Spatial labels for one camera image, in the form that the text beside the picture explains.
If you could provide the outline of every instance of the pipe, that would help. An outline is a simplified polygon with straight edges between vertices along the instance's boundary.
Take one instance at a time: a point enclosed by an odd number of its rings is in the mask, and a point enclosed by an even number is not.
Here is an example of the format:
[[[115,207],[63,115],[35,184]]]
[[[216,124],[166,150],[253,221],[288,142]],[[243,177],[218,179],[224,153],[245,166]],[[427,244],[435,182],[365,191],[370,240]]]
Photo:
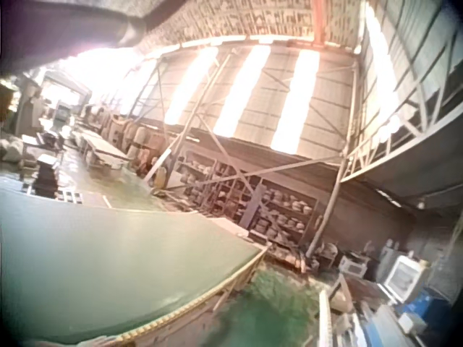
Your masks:
[[[318,230],[315,233],[315,236],[313,237],[312,242],[310,243],[309,249],[305,253],[305,256],[309,259],[313,256],[313,252],[315,251],[315,248],[317,247],[318,241],[320,240],[320,237],[323,231],[325,230],[326,226],[328,225],[331,215],[333,214],[334,205],[336,204],[336,201],[339,195],[339,190],[341,189],[341,180],[346,170],[347,162],[349,160],[349,146],[350,146],[350,139],[351,139],[351,133],[352,133],[352,125],[354,123],[355,104],[357,102],[357,83],[358,83],[358,74],[359,74],[357,63],[354,64],[353,72],[354,72],[354,81],[353,81],[352,99],[351,99],[351,105],[350,105],[349,125],[347,127],[346,145],[342,153],[343,158],[341,161],[341,165],[339,166],[338,174],[336,175],[336,181],[334,182],[334,187],[333,187],[333,191],[330,196],[330,200],[328,201],[328,205],[326,206],[326,210],[323,214],[323,220],[320,226],[318,227]]]

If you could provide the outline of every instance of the worktable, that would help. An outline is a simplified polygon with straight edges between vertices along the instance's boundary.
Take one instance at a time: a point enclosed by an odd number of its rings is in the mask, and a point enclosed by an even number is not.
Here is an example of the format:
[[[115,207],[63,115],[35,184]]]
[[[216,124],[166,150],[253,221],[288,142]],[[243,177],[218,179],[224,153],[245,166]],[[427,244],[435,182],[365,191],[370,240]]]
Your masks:
[[[125,153],[115,148],[100,135],[90,131],[83,132],[81,135],[84,141],[82,146],[84,158],[91,150],[94,157],[111,167],[122,167],[124,162],[129,161],[129,157]]]
[[[5,189],[0,201],[1,318],[20,340],[77,343],[172,318],[263,254],[197,213]]]

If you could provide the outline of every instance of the sunlight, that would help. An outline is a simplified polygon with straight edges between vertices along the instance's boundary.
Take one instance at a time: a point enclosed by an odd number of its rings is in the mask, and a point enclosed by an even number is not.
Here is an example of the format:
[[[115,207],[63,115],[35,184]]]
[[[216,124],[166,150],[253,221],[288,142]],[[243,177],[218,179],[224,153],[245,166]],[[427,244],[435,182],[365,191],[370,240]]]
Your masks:
[[[214,127],[214,133],[224,137],[233,136],[238,121],[247,105],[262,68],[270,55],[269,46],[254,46],[239,70],[224,107]]]
[[[217,53],[217,47],[204,48],[188,67],[182,82],[172,96],[171,105],[166,112],[166,124],[175,125],[178,123],[188,101],[216,59]]]
[[[309,111],[317,79],[320,53],[302,50],[297,58],[294,76],[289,86],[283,111],[273,135],[271,148],[288,154],[295,154],[299,145],[302,128]]]

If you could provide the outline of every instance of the green cutting table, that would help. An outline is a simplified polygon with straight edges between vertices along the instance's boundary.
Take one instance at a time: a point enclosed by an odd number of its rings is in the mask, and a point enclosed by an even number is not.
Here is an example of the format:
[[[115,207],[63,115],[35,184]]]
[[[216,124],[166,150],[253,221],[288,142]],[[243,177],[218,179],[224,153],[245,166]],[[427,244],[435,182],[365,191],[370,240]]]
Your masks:
[[[260,250],[199,214],[0,189],[1,314],[20,339],[118,335],[184,307]]]

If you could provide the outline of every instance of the black object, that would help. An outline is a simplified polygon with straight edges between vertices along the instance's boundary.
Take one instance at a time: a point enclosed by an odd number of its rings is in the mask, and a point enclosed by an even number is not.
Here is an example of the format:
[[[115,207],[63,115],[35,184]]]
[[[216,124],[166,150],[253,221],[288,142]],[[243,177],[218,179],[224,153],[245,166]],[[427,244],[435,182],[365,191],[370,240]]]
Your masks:
[[[51,155],[42,154],[37,159],[39,165],[37,179],[33,183],[35,194],[54,199],[58,191],[59,162]]]
[[[0,75],[27,71],[94,48],[131,47],[186,0],[164,0],[144,16],[39,1],[1,2]]]

